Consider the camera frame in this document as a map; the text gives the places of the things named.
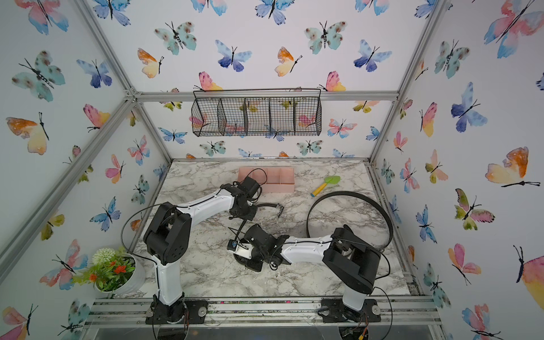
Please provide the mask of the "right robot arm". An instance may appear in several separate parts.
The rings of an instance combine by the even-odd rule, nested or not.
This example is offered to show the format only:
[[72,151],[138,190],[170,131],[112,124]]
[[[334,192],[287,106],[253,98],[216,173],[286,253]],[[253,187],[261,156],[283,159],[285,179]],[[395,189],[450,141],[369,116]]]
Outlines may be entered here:
[[264,264],[272,271],[280,265],[294,263],[324,264],[343,284],[341,307],[323,302],[318,314],[331,322],[373,322],[373,308],[367,297],[375,290],[375,282],[388,277],[378,274],[383,253],[355,236],[348,225],[331,235],[300,238],[289,235],[275,237],[258,224],[251,226],[241,239],[230,239],[227,250],[242,266],[260,272]]

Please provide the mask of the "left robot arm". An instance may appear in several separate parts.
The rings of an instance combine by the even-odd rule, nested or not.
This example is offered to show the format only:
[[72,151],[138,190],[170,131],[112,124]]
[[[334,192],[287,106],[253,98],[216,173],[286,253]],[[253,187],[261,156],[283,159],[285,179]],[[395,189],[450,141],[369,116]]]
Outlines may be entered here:
[[146,313],[146,324],[188,324],[189,307],[181,284],[181,258],[188,250],[192,227],[213,216],[228,212],[242,221],[253,220],[254,202],[262,186],[252,178],[223,184],[212,194],[182,205],[160,203],[143,240],[154,264],[157,292]]

